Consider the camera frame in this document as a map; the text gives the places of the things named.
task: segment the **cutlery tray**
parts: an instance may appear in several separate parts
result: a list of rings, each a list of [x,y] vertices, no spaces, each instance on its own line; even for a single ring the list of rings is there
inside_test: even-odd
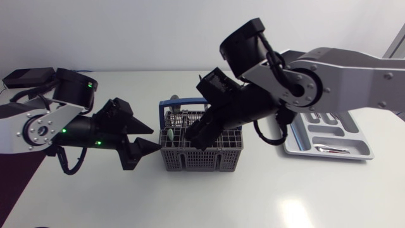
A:
[[[355,160],[372,160],[371,151],[361,129],[349,112],[298,113],[288,125],[284,148],[291,155],[322,156]],[[321,152],[313,144],[348,149],[349,154]]]

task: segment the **white wall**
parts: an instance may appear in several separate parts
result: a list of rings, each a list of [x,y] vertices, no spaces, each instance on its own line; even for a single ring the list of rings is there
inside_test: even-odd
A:
[[[400,0],[1,0],[0,78],[16,68],[210,70],[219,45],[260,17],[275,50],[320,46],[382,56]]]

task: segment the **basket handle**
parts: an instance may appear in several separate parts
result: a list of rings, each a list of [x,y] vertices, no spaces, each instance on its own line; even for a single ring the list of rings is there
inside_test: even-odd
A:
[[[180,98],[174,100],[166,100],[159,102],[159,121],[160,129],[165,127],[165,107],[178,106],[178,105],[200,105],[208,104],[205,98]]]

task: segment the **gray plastic basket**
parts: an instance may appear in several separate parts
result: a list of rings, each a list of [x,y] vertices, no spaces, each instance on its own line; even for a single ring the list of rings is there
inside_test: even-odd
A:
[[[241,130],[224,130],[205,151],[192,147],[190,141],[184,138],[187,127],[203,114],[204,111],[166,112],[165,127],[160,130],[159,141],[167,171],[235,171],[243,149]],[[169,129],[173,131],[173,141],[168,137]]]

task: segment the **table surface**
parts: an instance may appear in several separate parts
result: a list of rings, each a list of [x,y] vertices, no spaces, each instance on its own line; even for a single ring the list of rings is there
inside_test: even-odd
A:
[[[159,101],[201,97],[199,74],[207,72],[86,73],[99,82],[94,111],[109,98],[128,101],[155,130],[141,137],[156,143]],[[90,149],[67,176],[47,157],[4,227],[405,227],[405,123],[384,110],[351,114],[374,160],[287,155],[252,124],[235,172],[167,172],[159,151],[123,171],[116,151]],[[268,137],[279,133],[272,117],[259,124]],[[73,162],[80,149],[66,152]]]

